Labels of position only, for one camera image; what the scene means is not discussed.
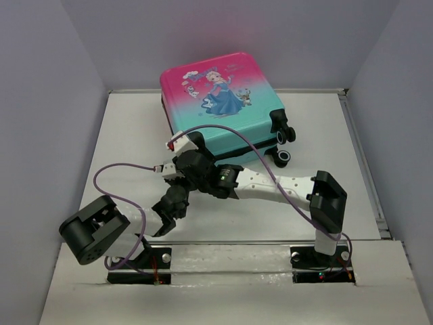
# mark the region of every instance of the gray wall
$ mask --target gray wall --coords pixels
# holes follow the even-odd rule
[[[274,87],[349,87],[398,0],[62,0],[110,89],[250,52]]]
[[[0,2],[0,324],[38,324],[105,87],[58,0]]]
[[[396,238],[433,312],[433,2],[402,0],[349,100]]]

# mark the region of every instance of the white table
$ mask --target white table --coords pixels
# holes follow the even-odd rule
[[[280,93],[297,139],[285,146],[292,160],[280,175],[314,176],[329,171],[348,193],[344,231],[352,239],[379,239],[375,213],[336,93]],[[172,158],[164,143],[170,129],[159,93],[112,93],[109,96],[81,207],[101,194],[92,184],[99,168],[116,162],[154,166]],[[246,165],[263,172],[256,161]],[[102,173],[100,185],[150,208],[165,194],[167,185],[156,174],[129,167]],[[261,200],[217,200],[192,193],[187,217],[177,222],[161,241],[313,240],[314,229],[288,205]],[[138,214],[118,202],[127,216]]]
[[[281,245],[174,246],[173,285],[149,286],[107,284],[63,244],[41,325],[428,325],[400,242],[353,247],[356,286],[293,284]]]
[[[356,286],[293,284],[289,246],[263,244],[314,239],[311,227],[289,206],[197,193],[191,195],[187,217],[160,239],[172,244],[172,285],[107,284],[102,261],[82,267],[63,244],[41,325],[428,325],[400,242],[380,240],[338,96],[279,95],[298,138],[287,145],[288,167],[273,170],[295,177],[326,170],[348,192],[344,231],[354,240]],[[159,93],[111,94],[82,207],[99,196],[91,183],[96,170],[120,161],[160,164],[170,158],[164,149],[169,137]],[[263,171],[257,162],[248,167]],[[123,167],[102,174],[100,185],[144,207],[166,191],[157,175]],[[137,213],[121,202],[119,207],[126,215]],[[224,244],[204,244],[210,241]]]

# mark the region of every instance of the suitcase wheel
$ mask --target suitcase wheel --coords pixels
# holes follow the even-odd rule
[[[290,153],[288,151],[279,151],[276,146],[266,150],[265,154],[271,155],[275,166],[279,168],[284,168],[285,166],[287,166],[287,163],[291,159]]]

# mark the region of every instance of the suitcase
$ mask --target suitcase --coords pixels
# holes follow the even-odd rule
[[[190,127],[218,124],[245,135],[261,154],[272,156],[278,167],[290,160],[277,144],[292,142],[283,103],[254,58],[246,53],[178,66],[160,77],[162,105],[172,134]],[[217,164],[240,165],[257,159],[238,136],[222,129],[200,129]]]

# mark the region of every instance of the screw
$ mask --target screw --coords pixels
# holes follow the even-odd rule
[[[345,261],[349,259],[349,252],[343,252],[341,253],[341,258]]]
[[[298,252],[292,253],[292,261],[293,262],[299,262],[300,261],[300,254]]]
[[[162,261],[164,263],[170,263],[171,261],[171,255],[168,253],[162,254]]]

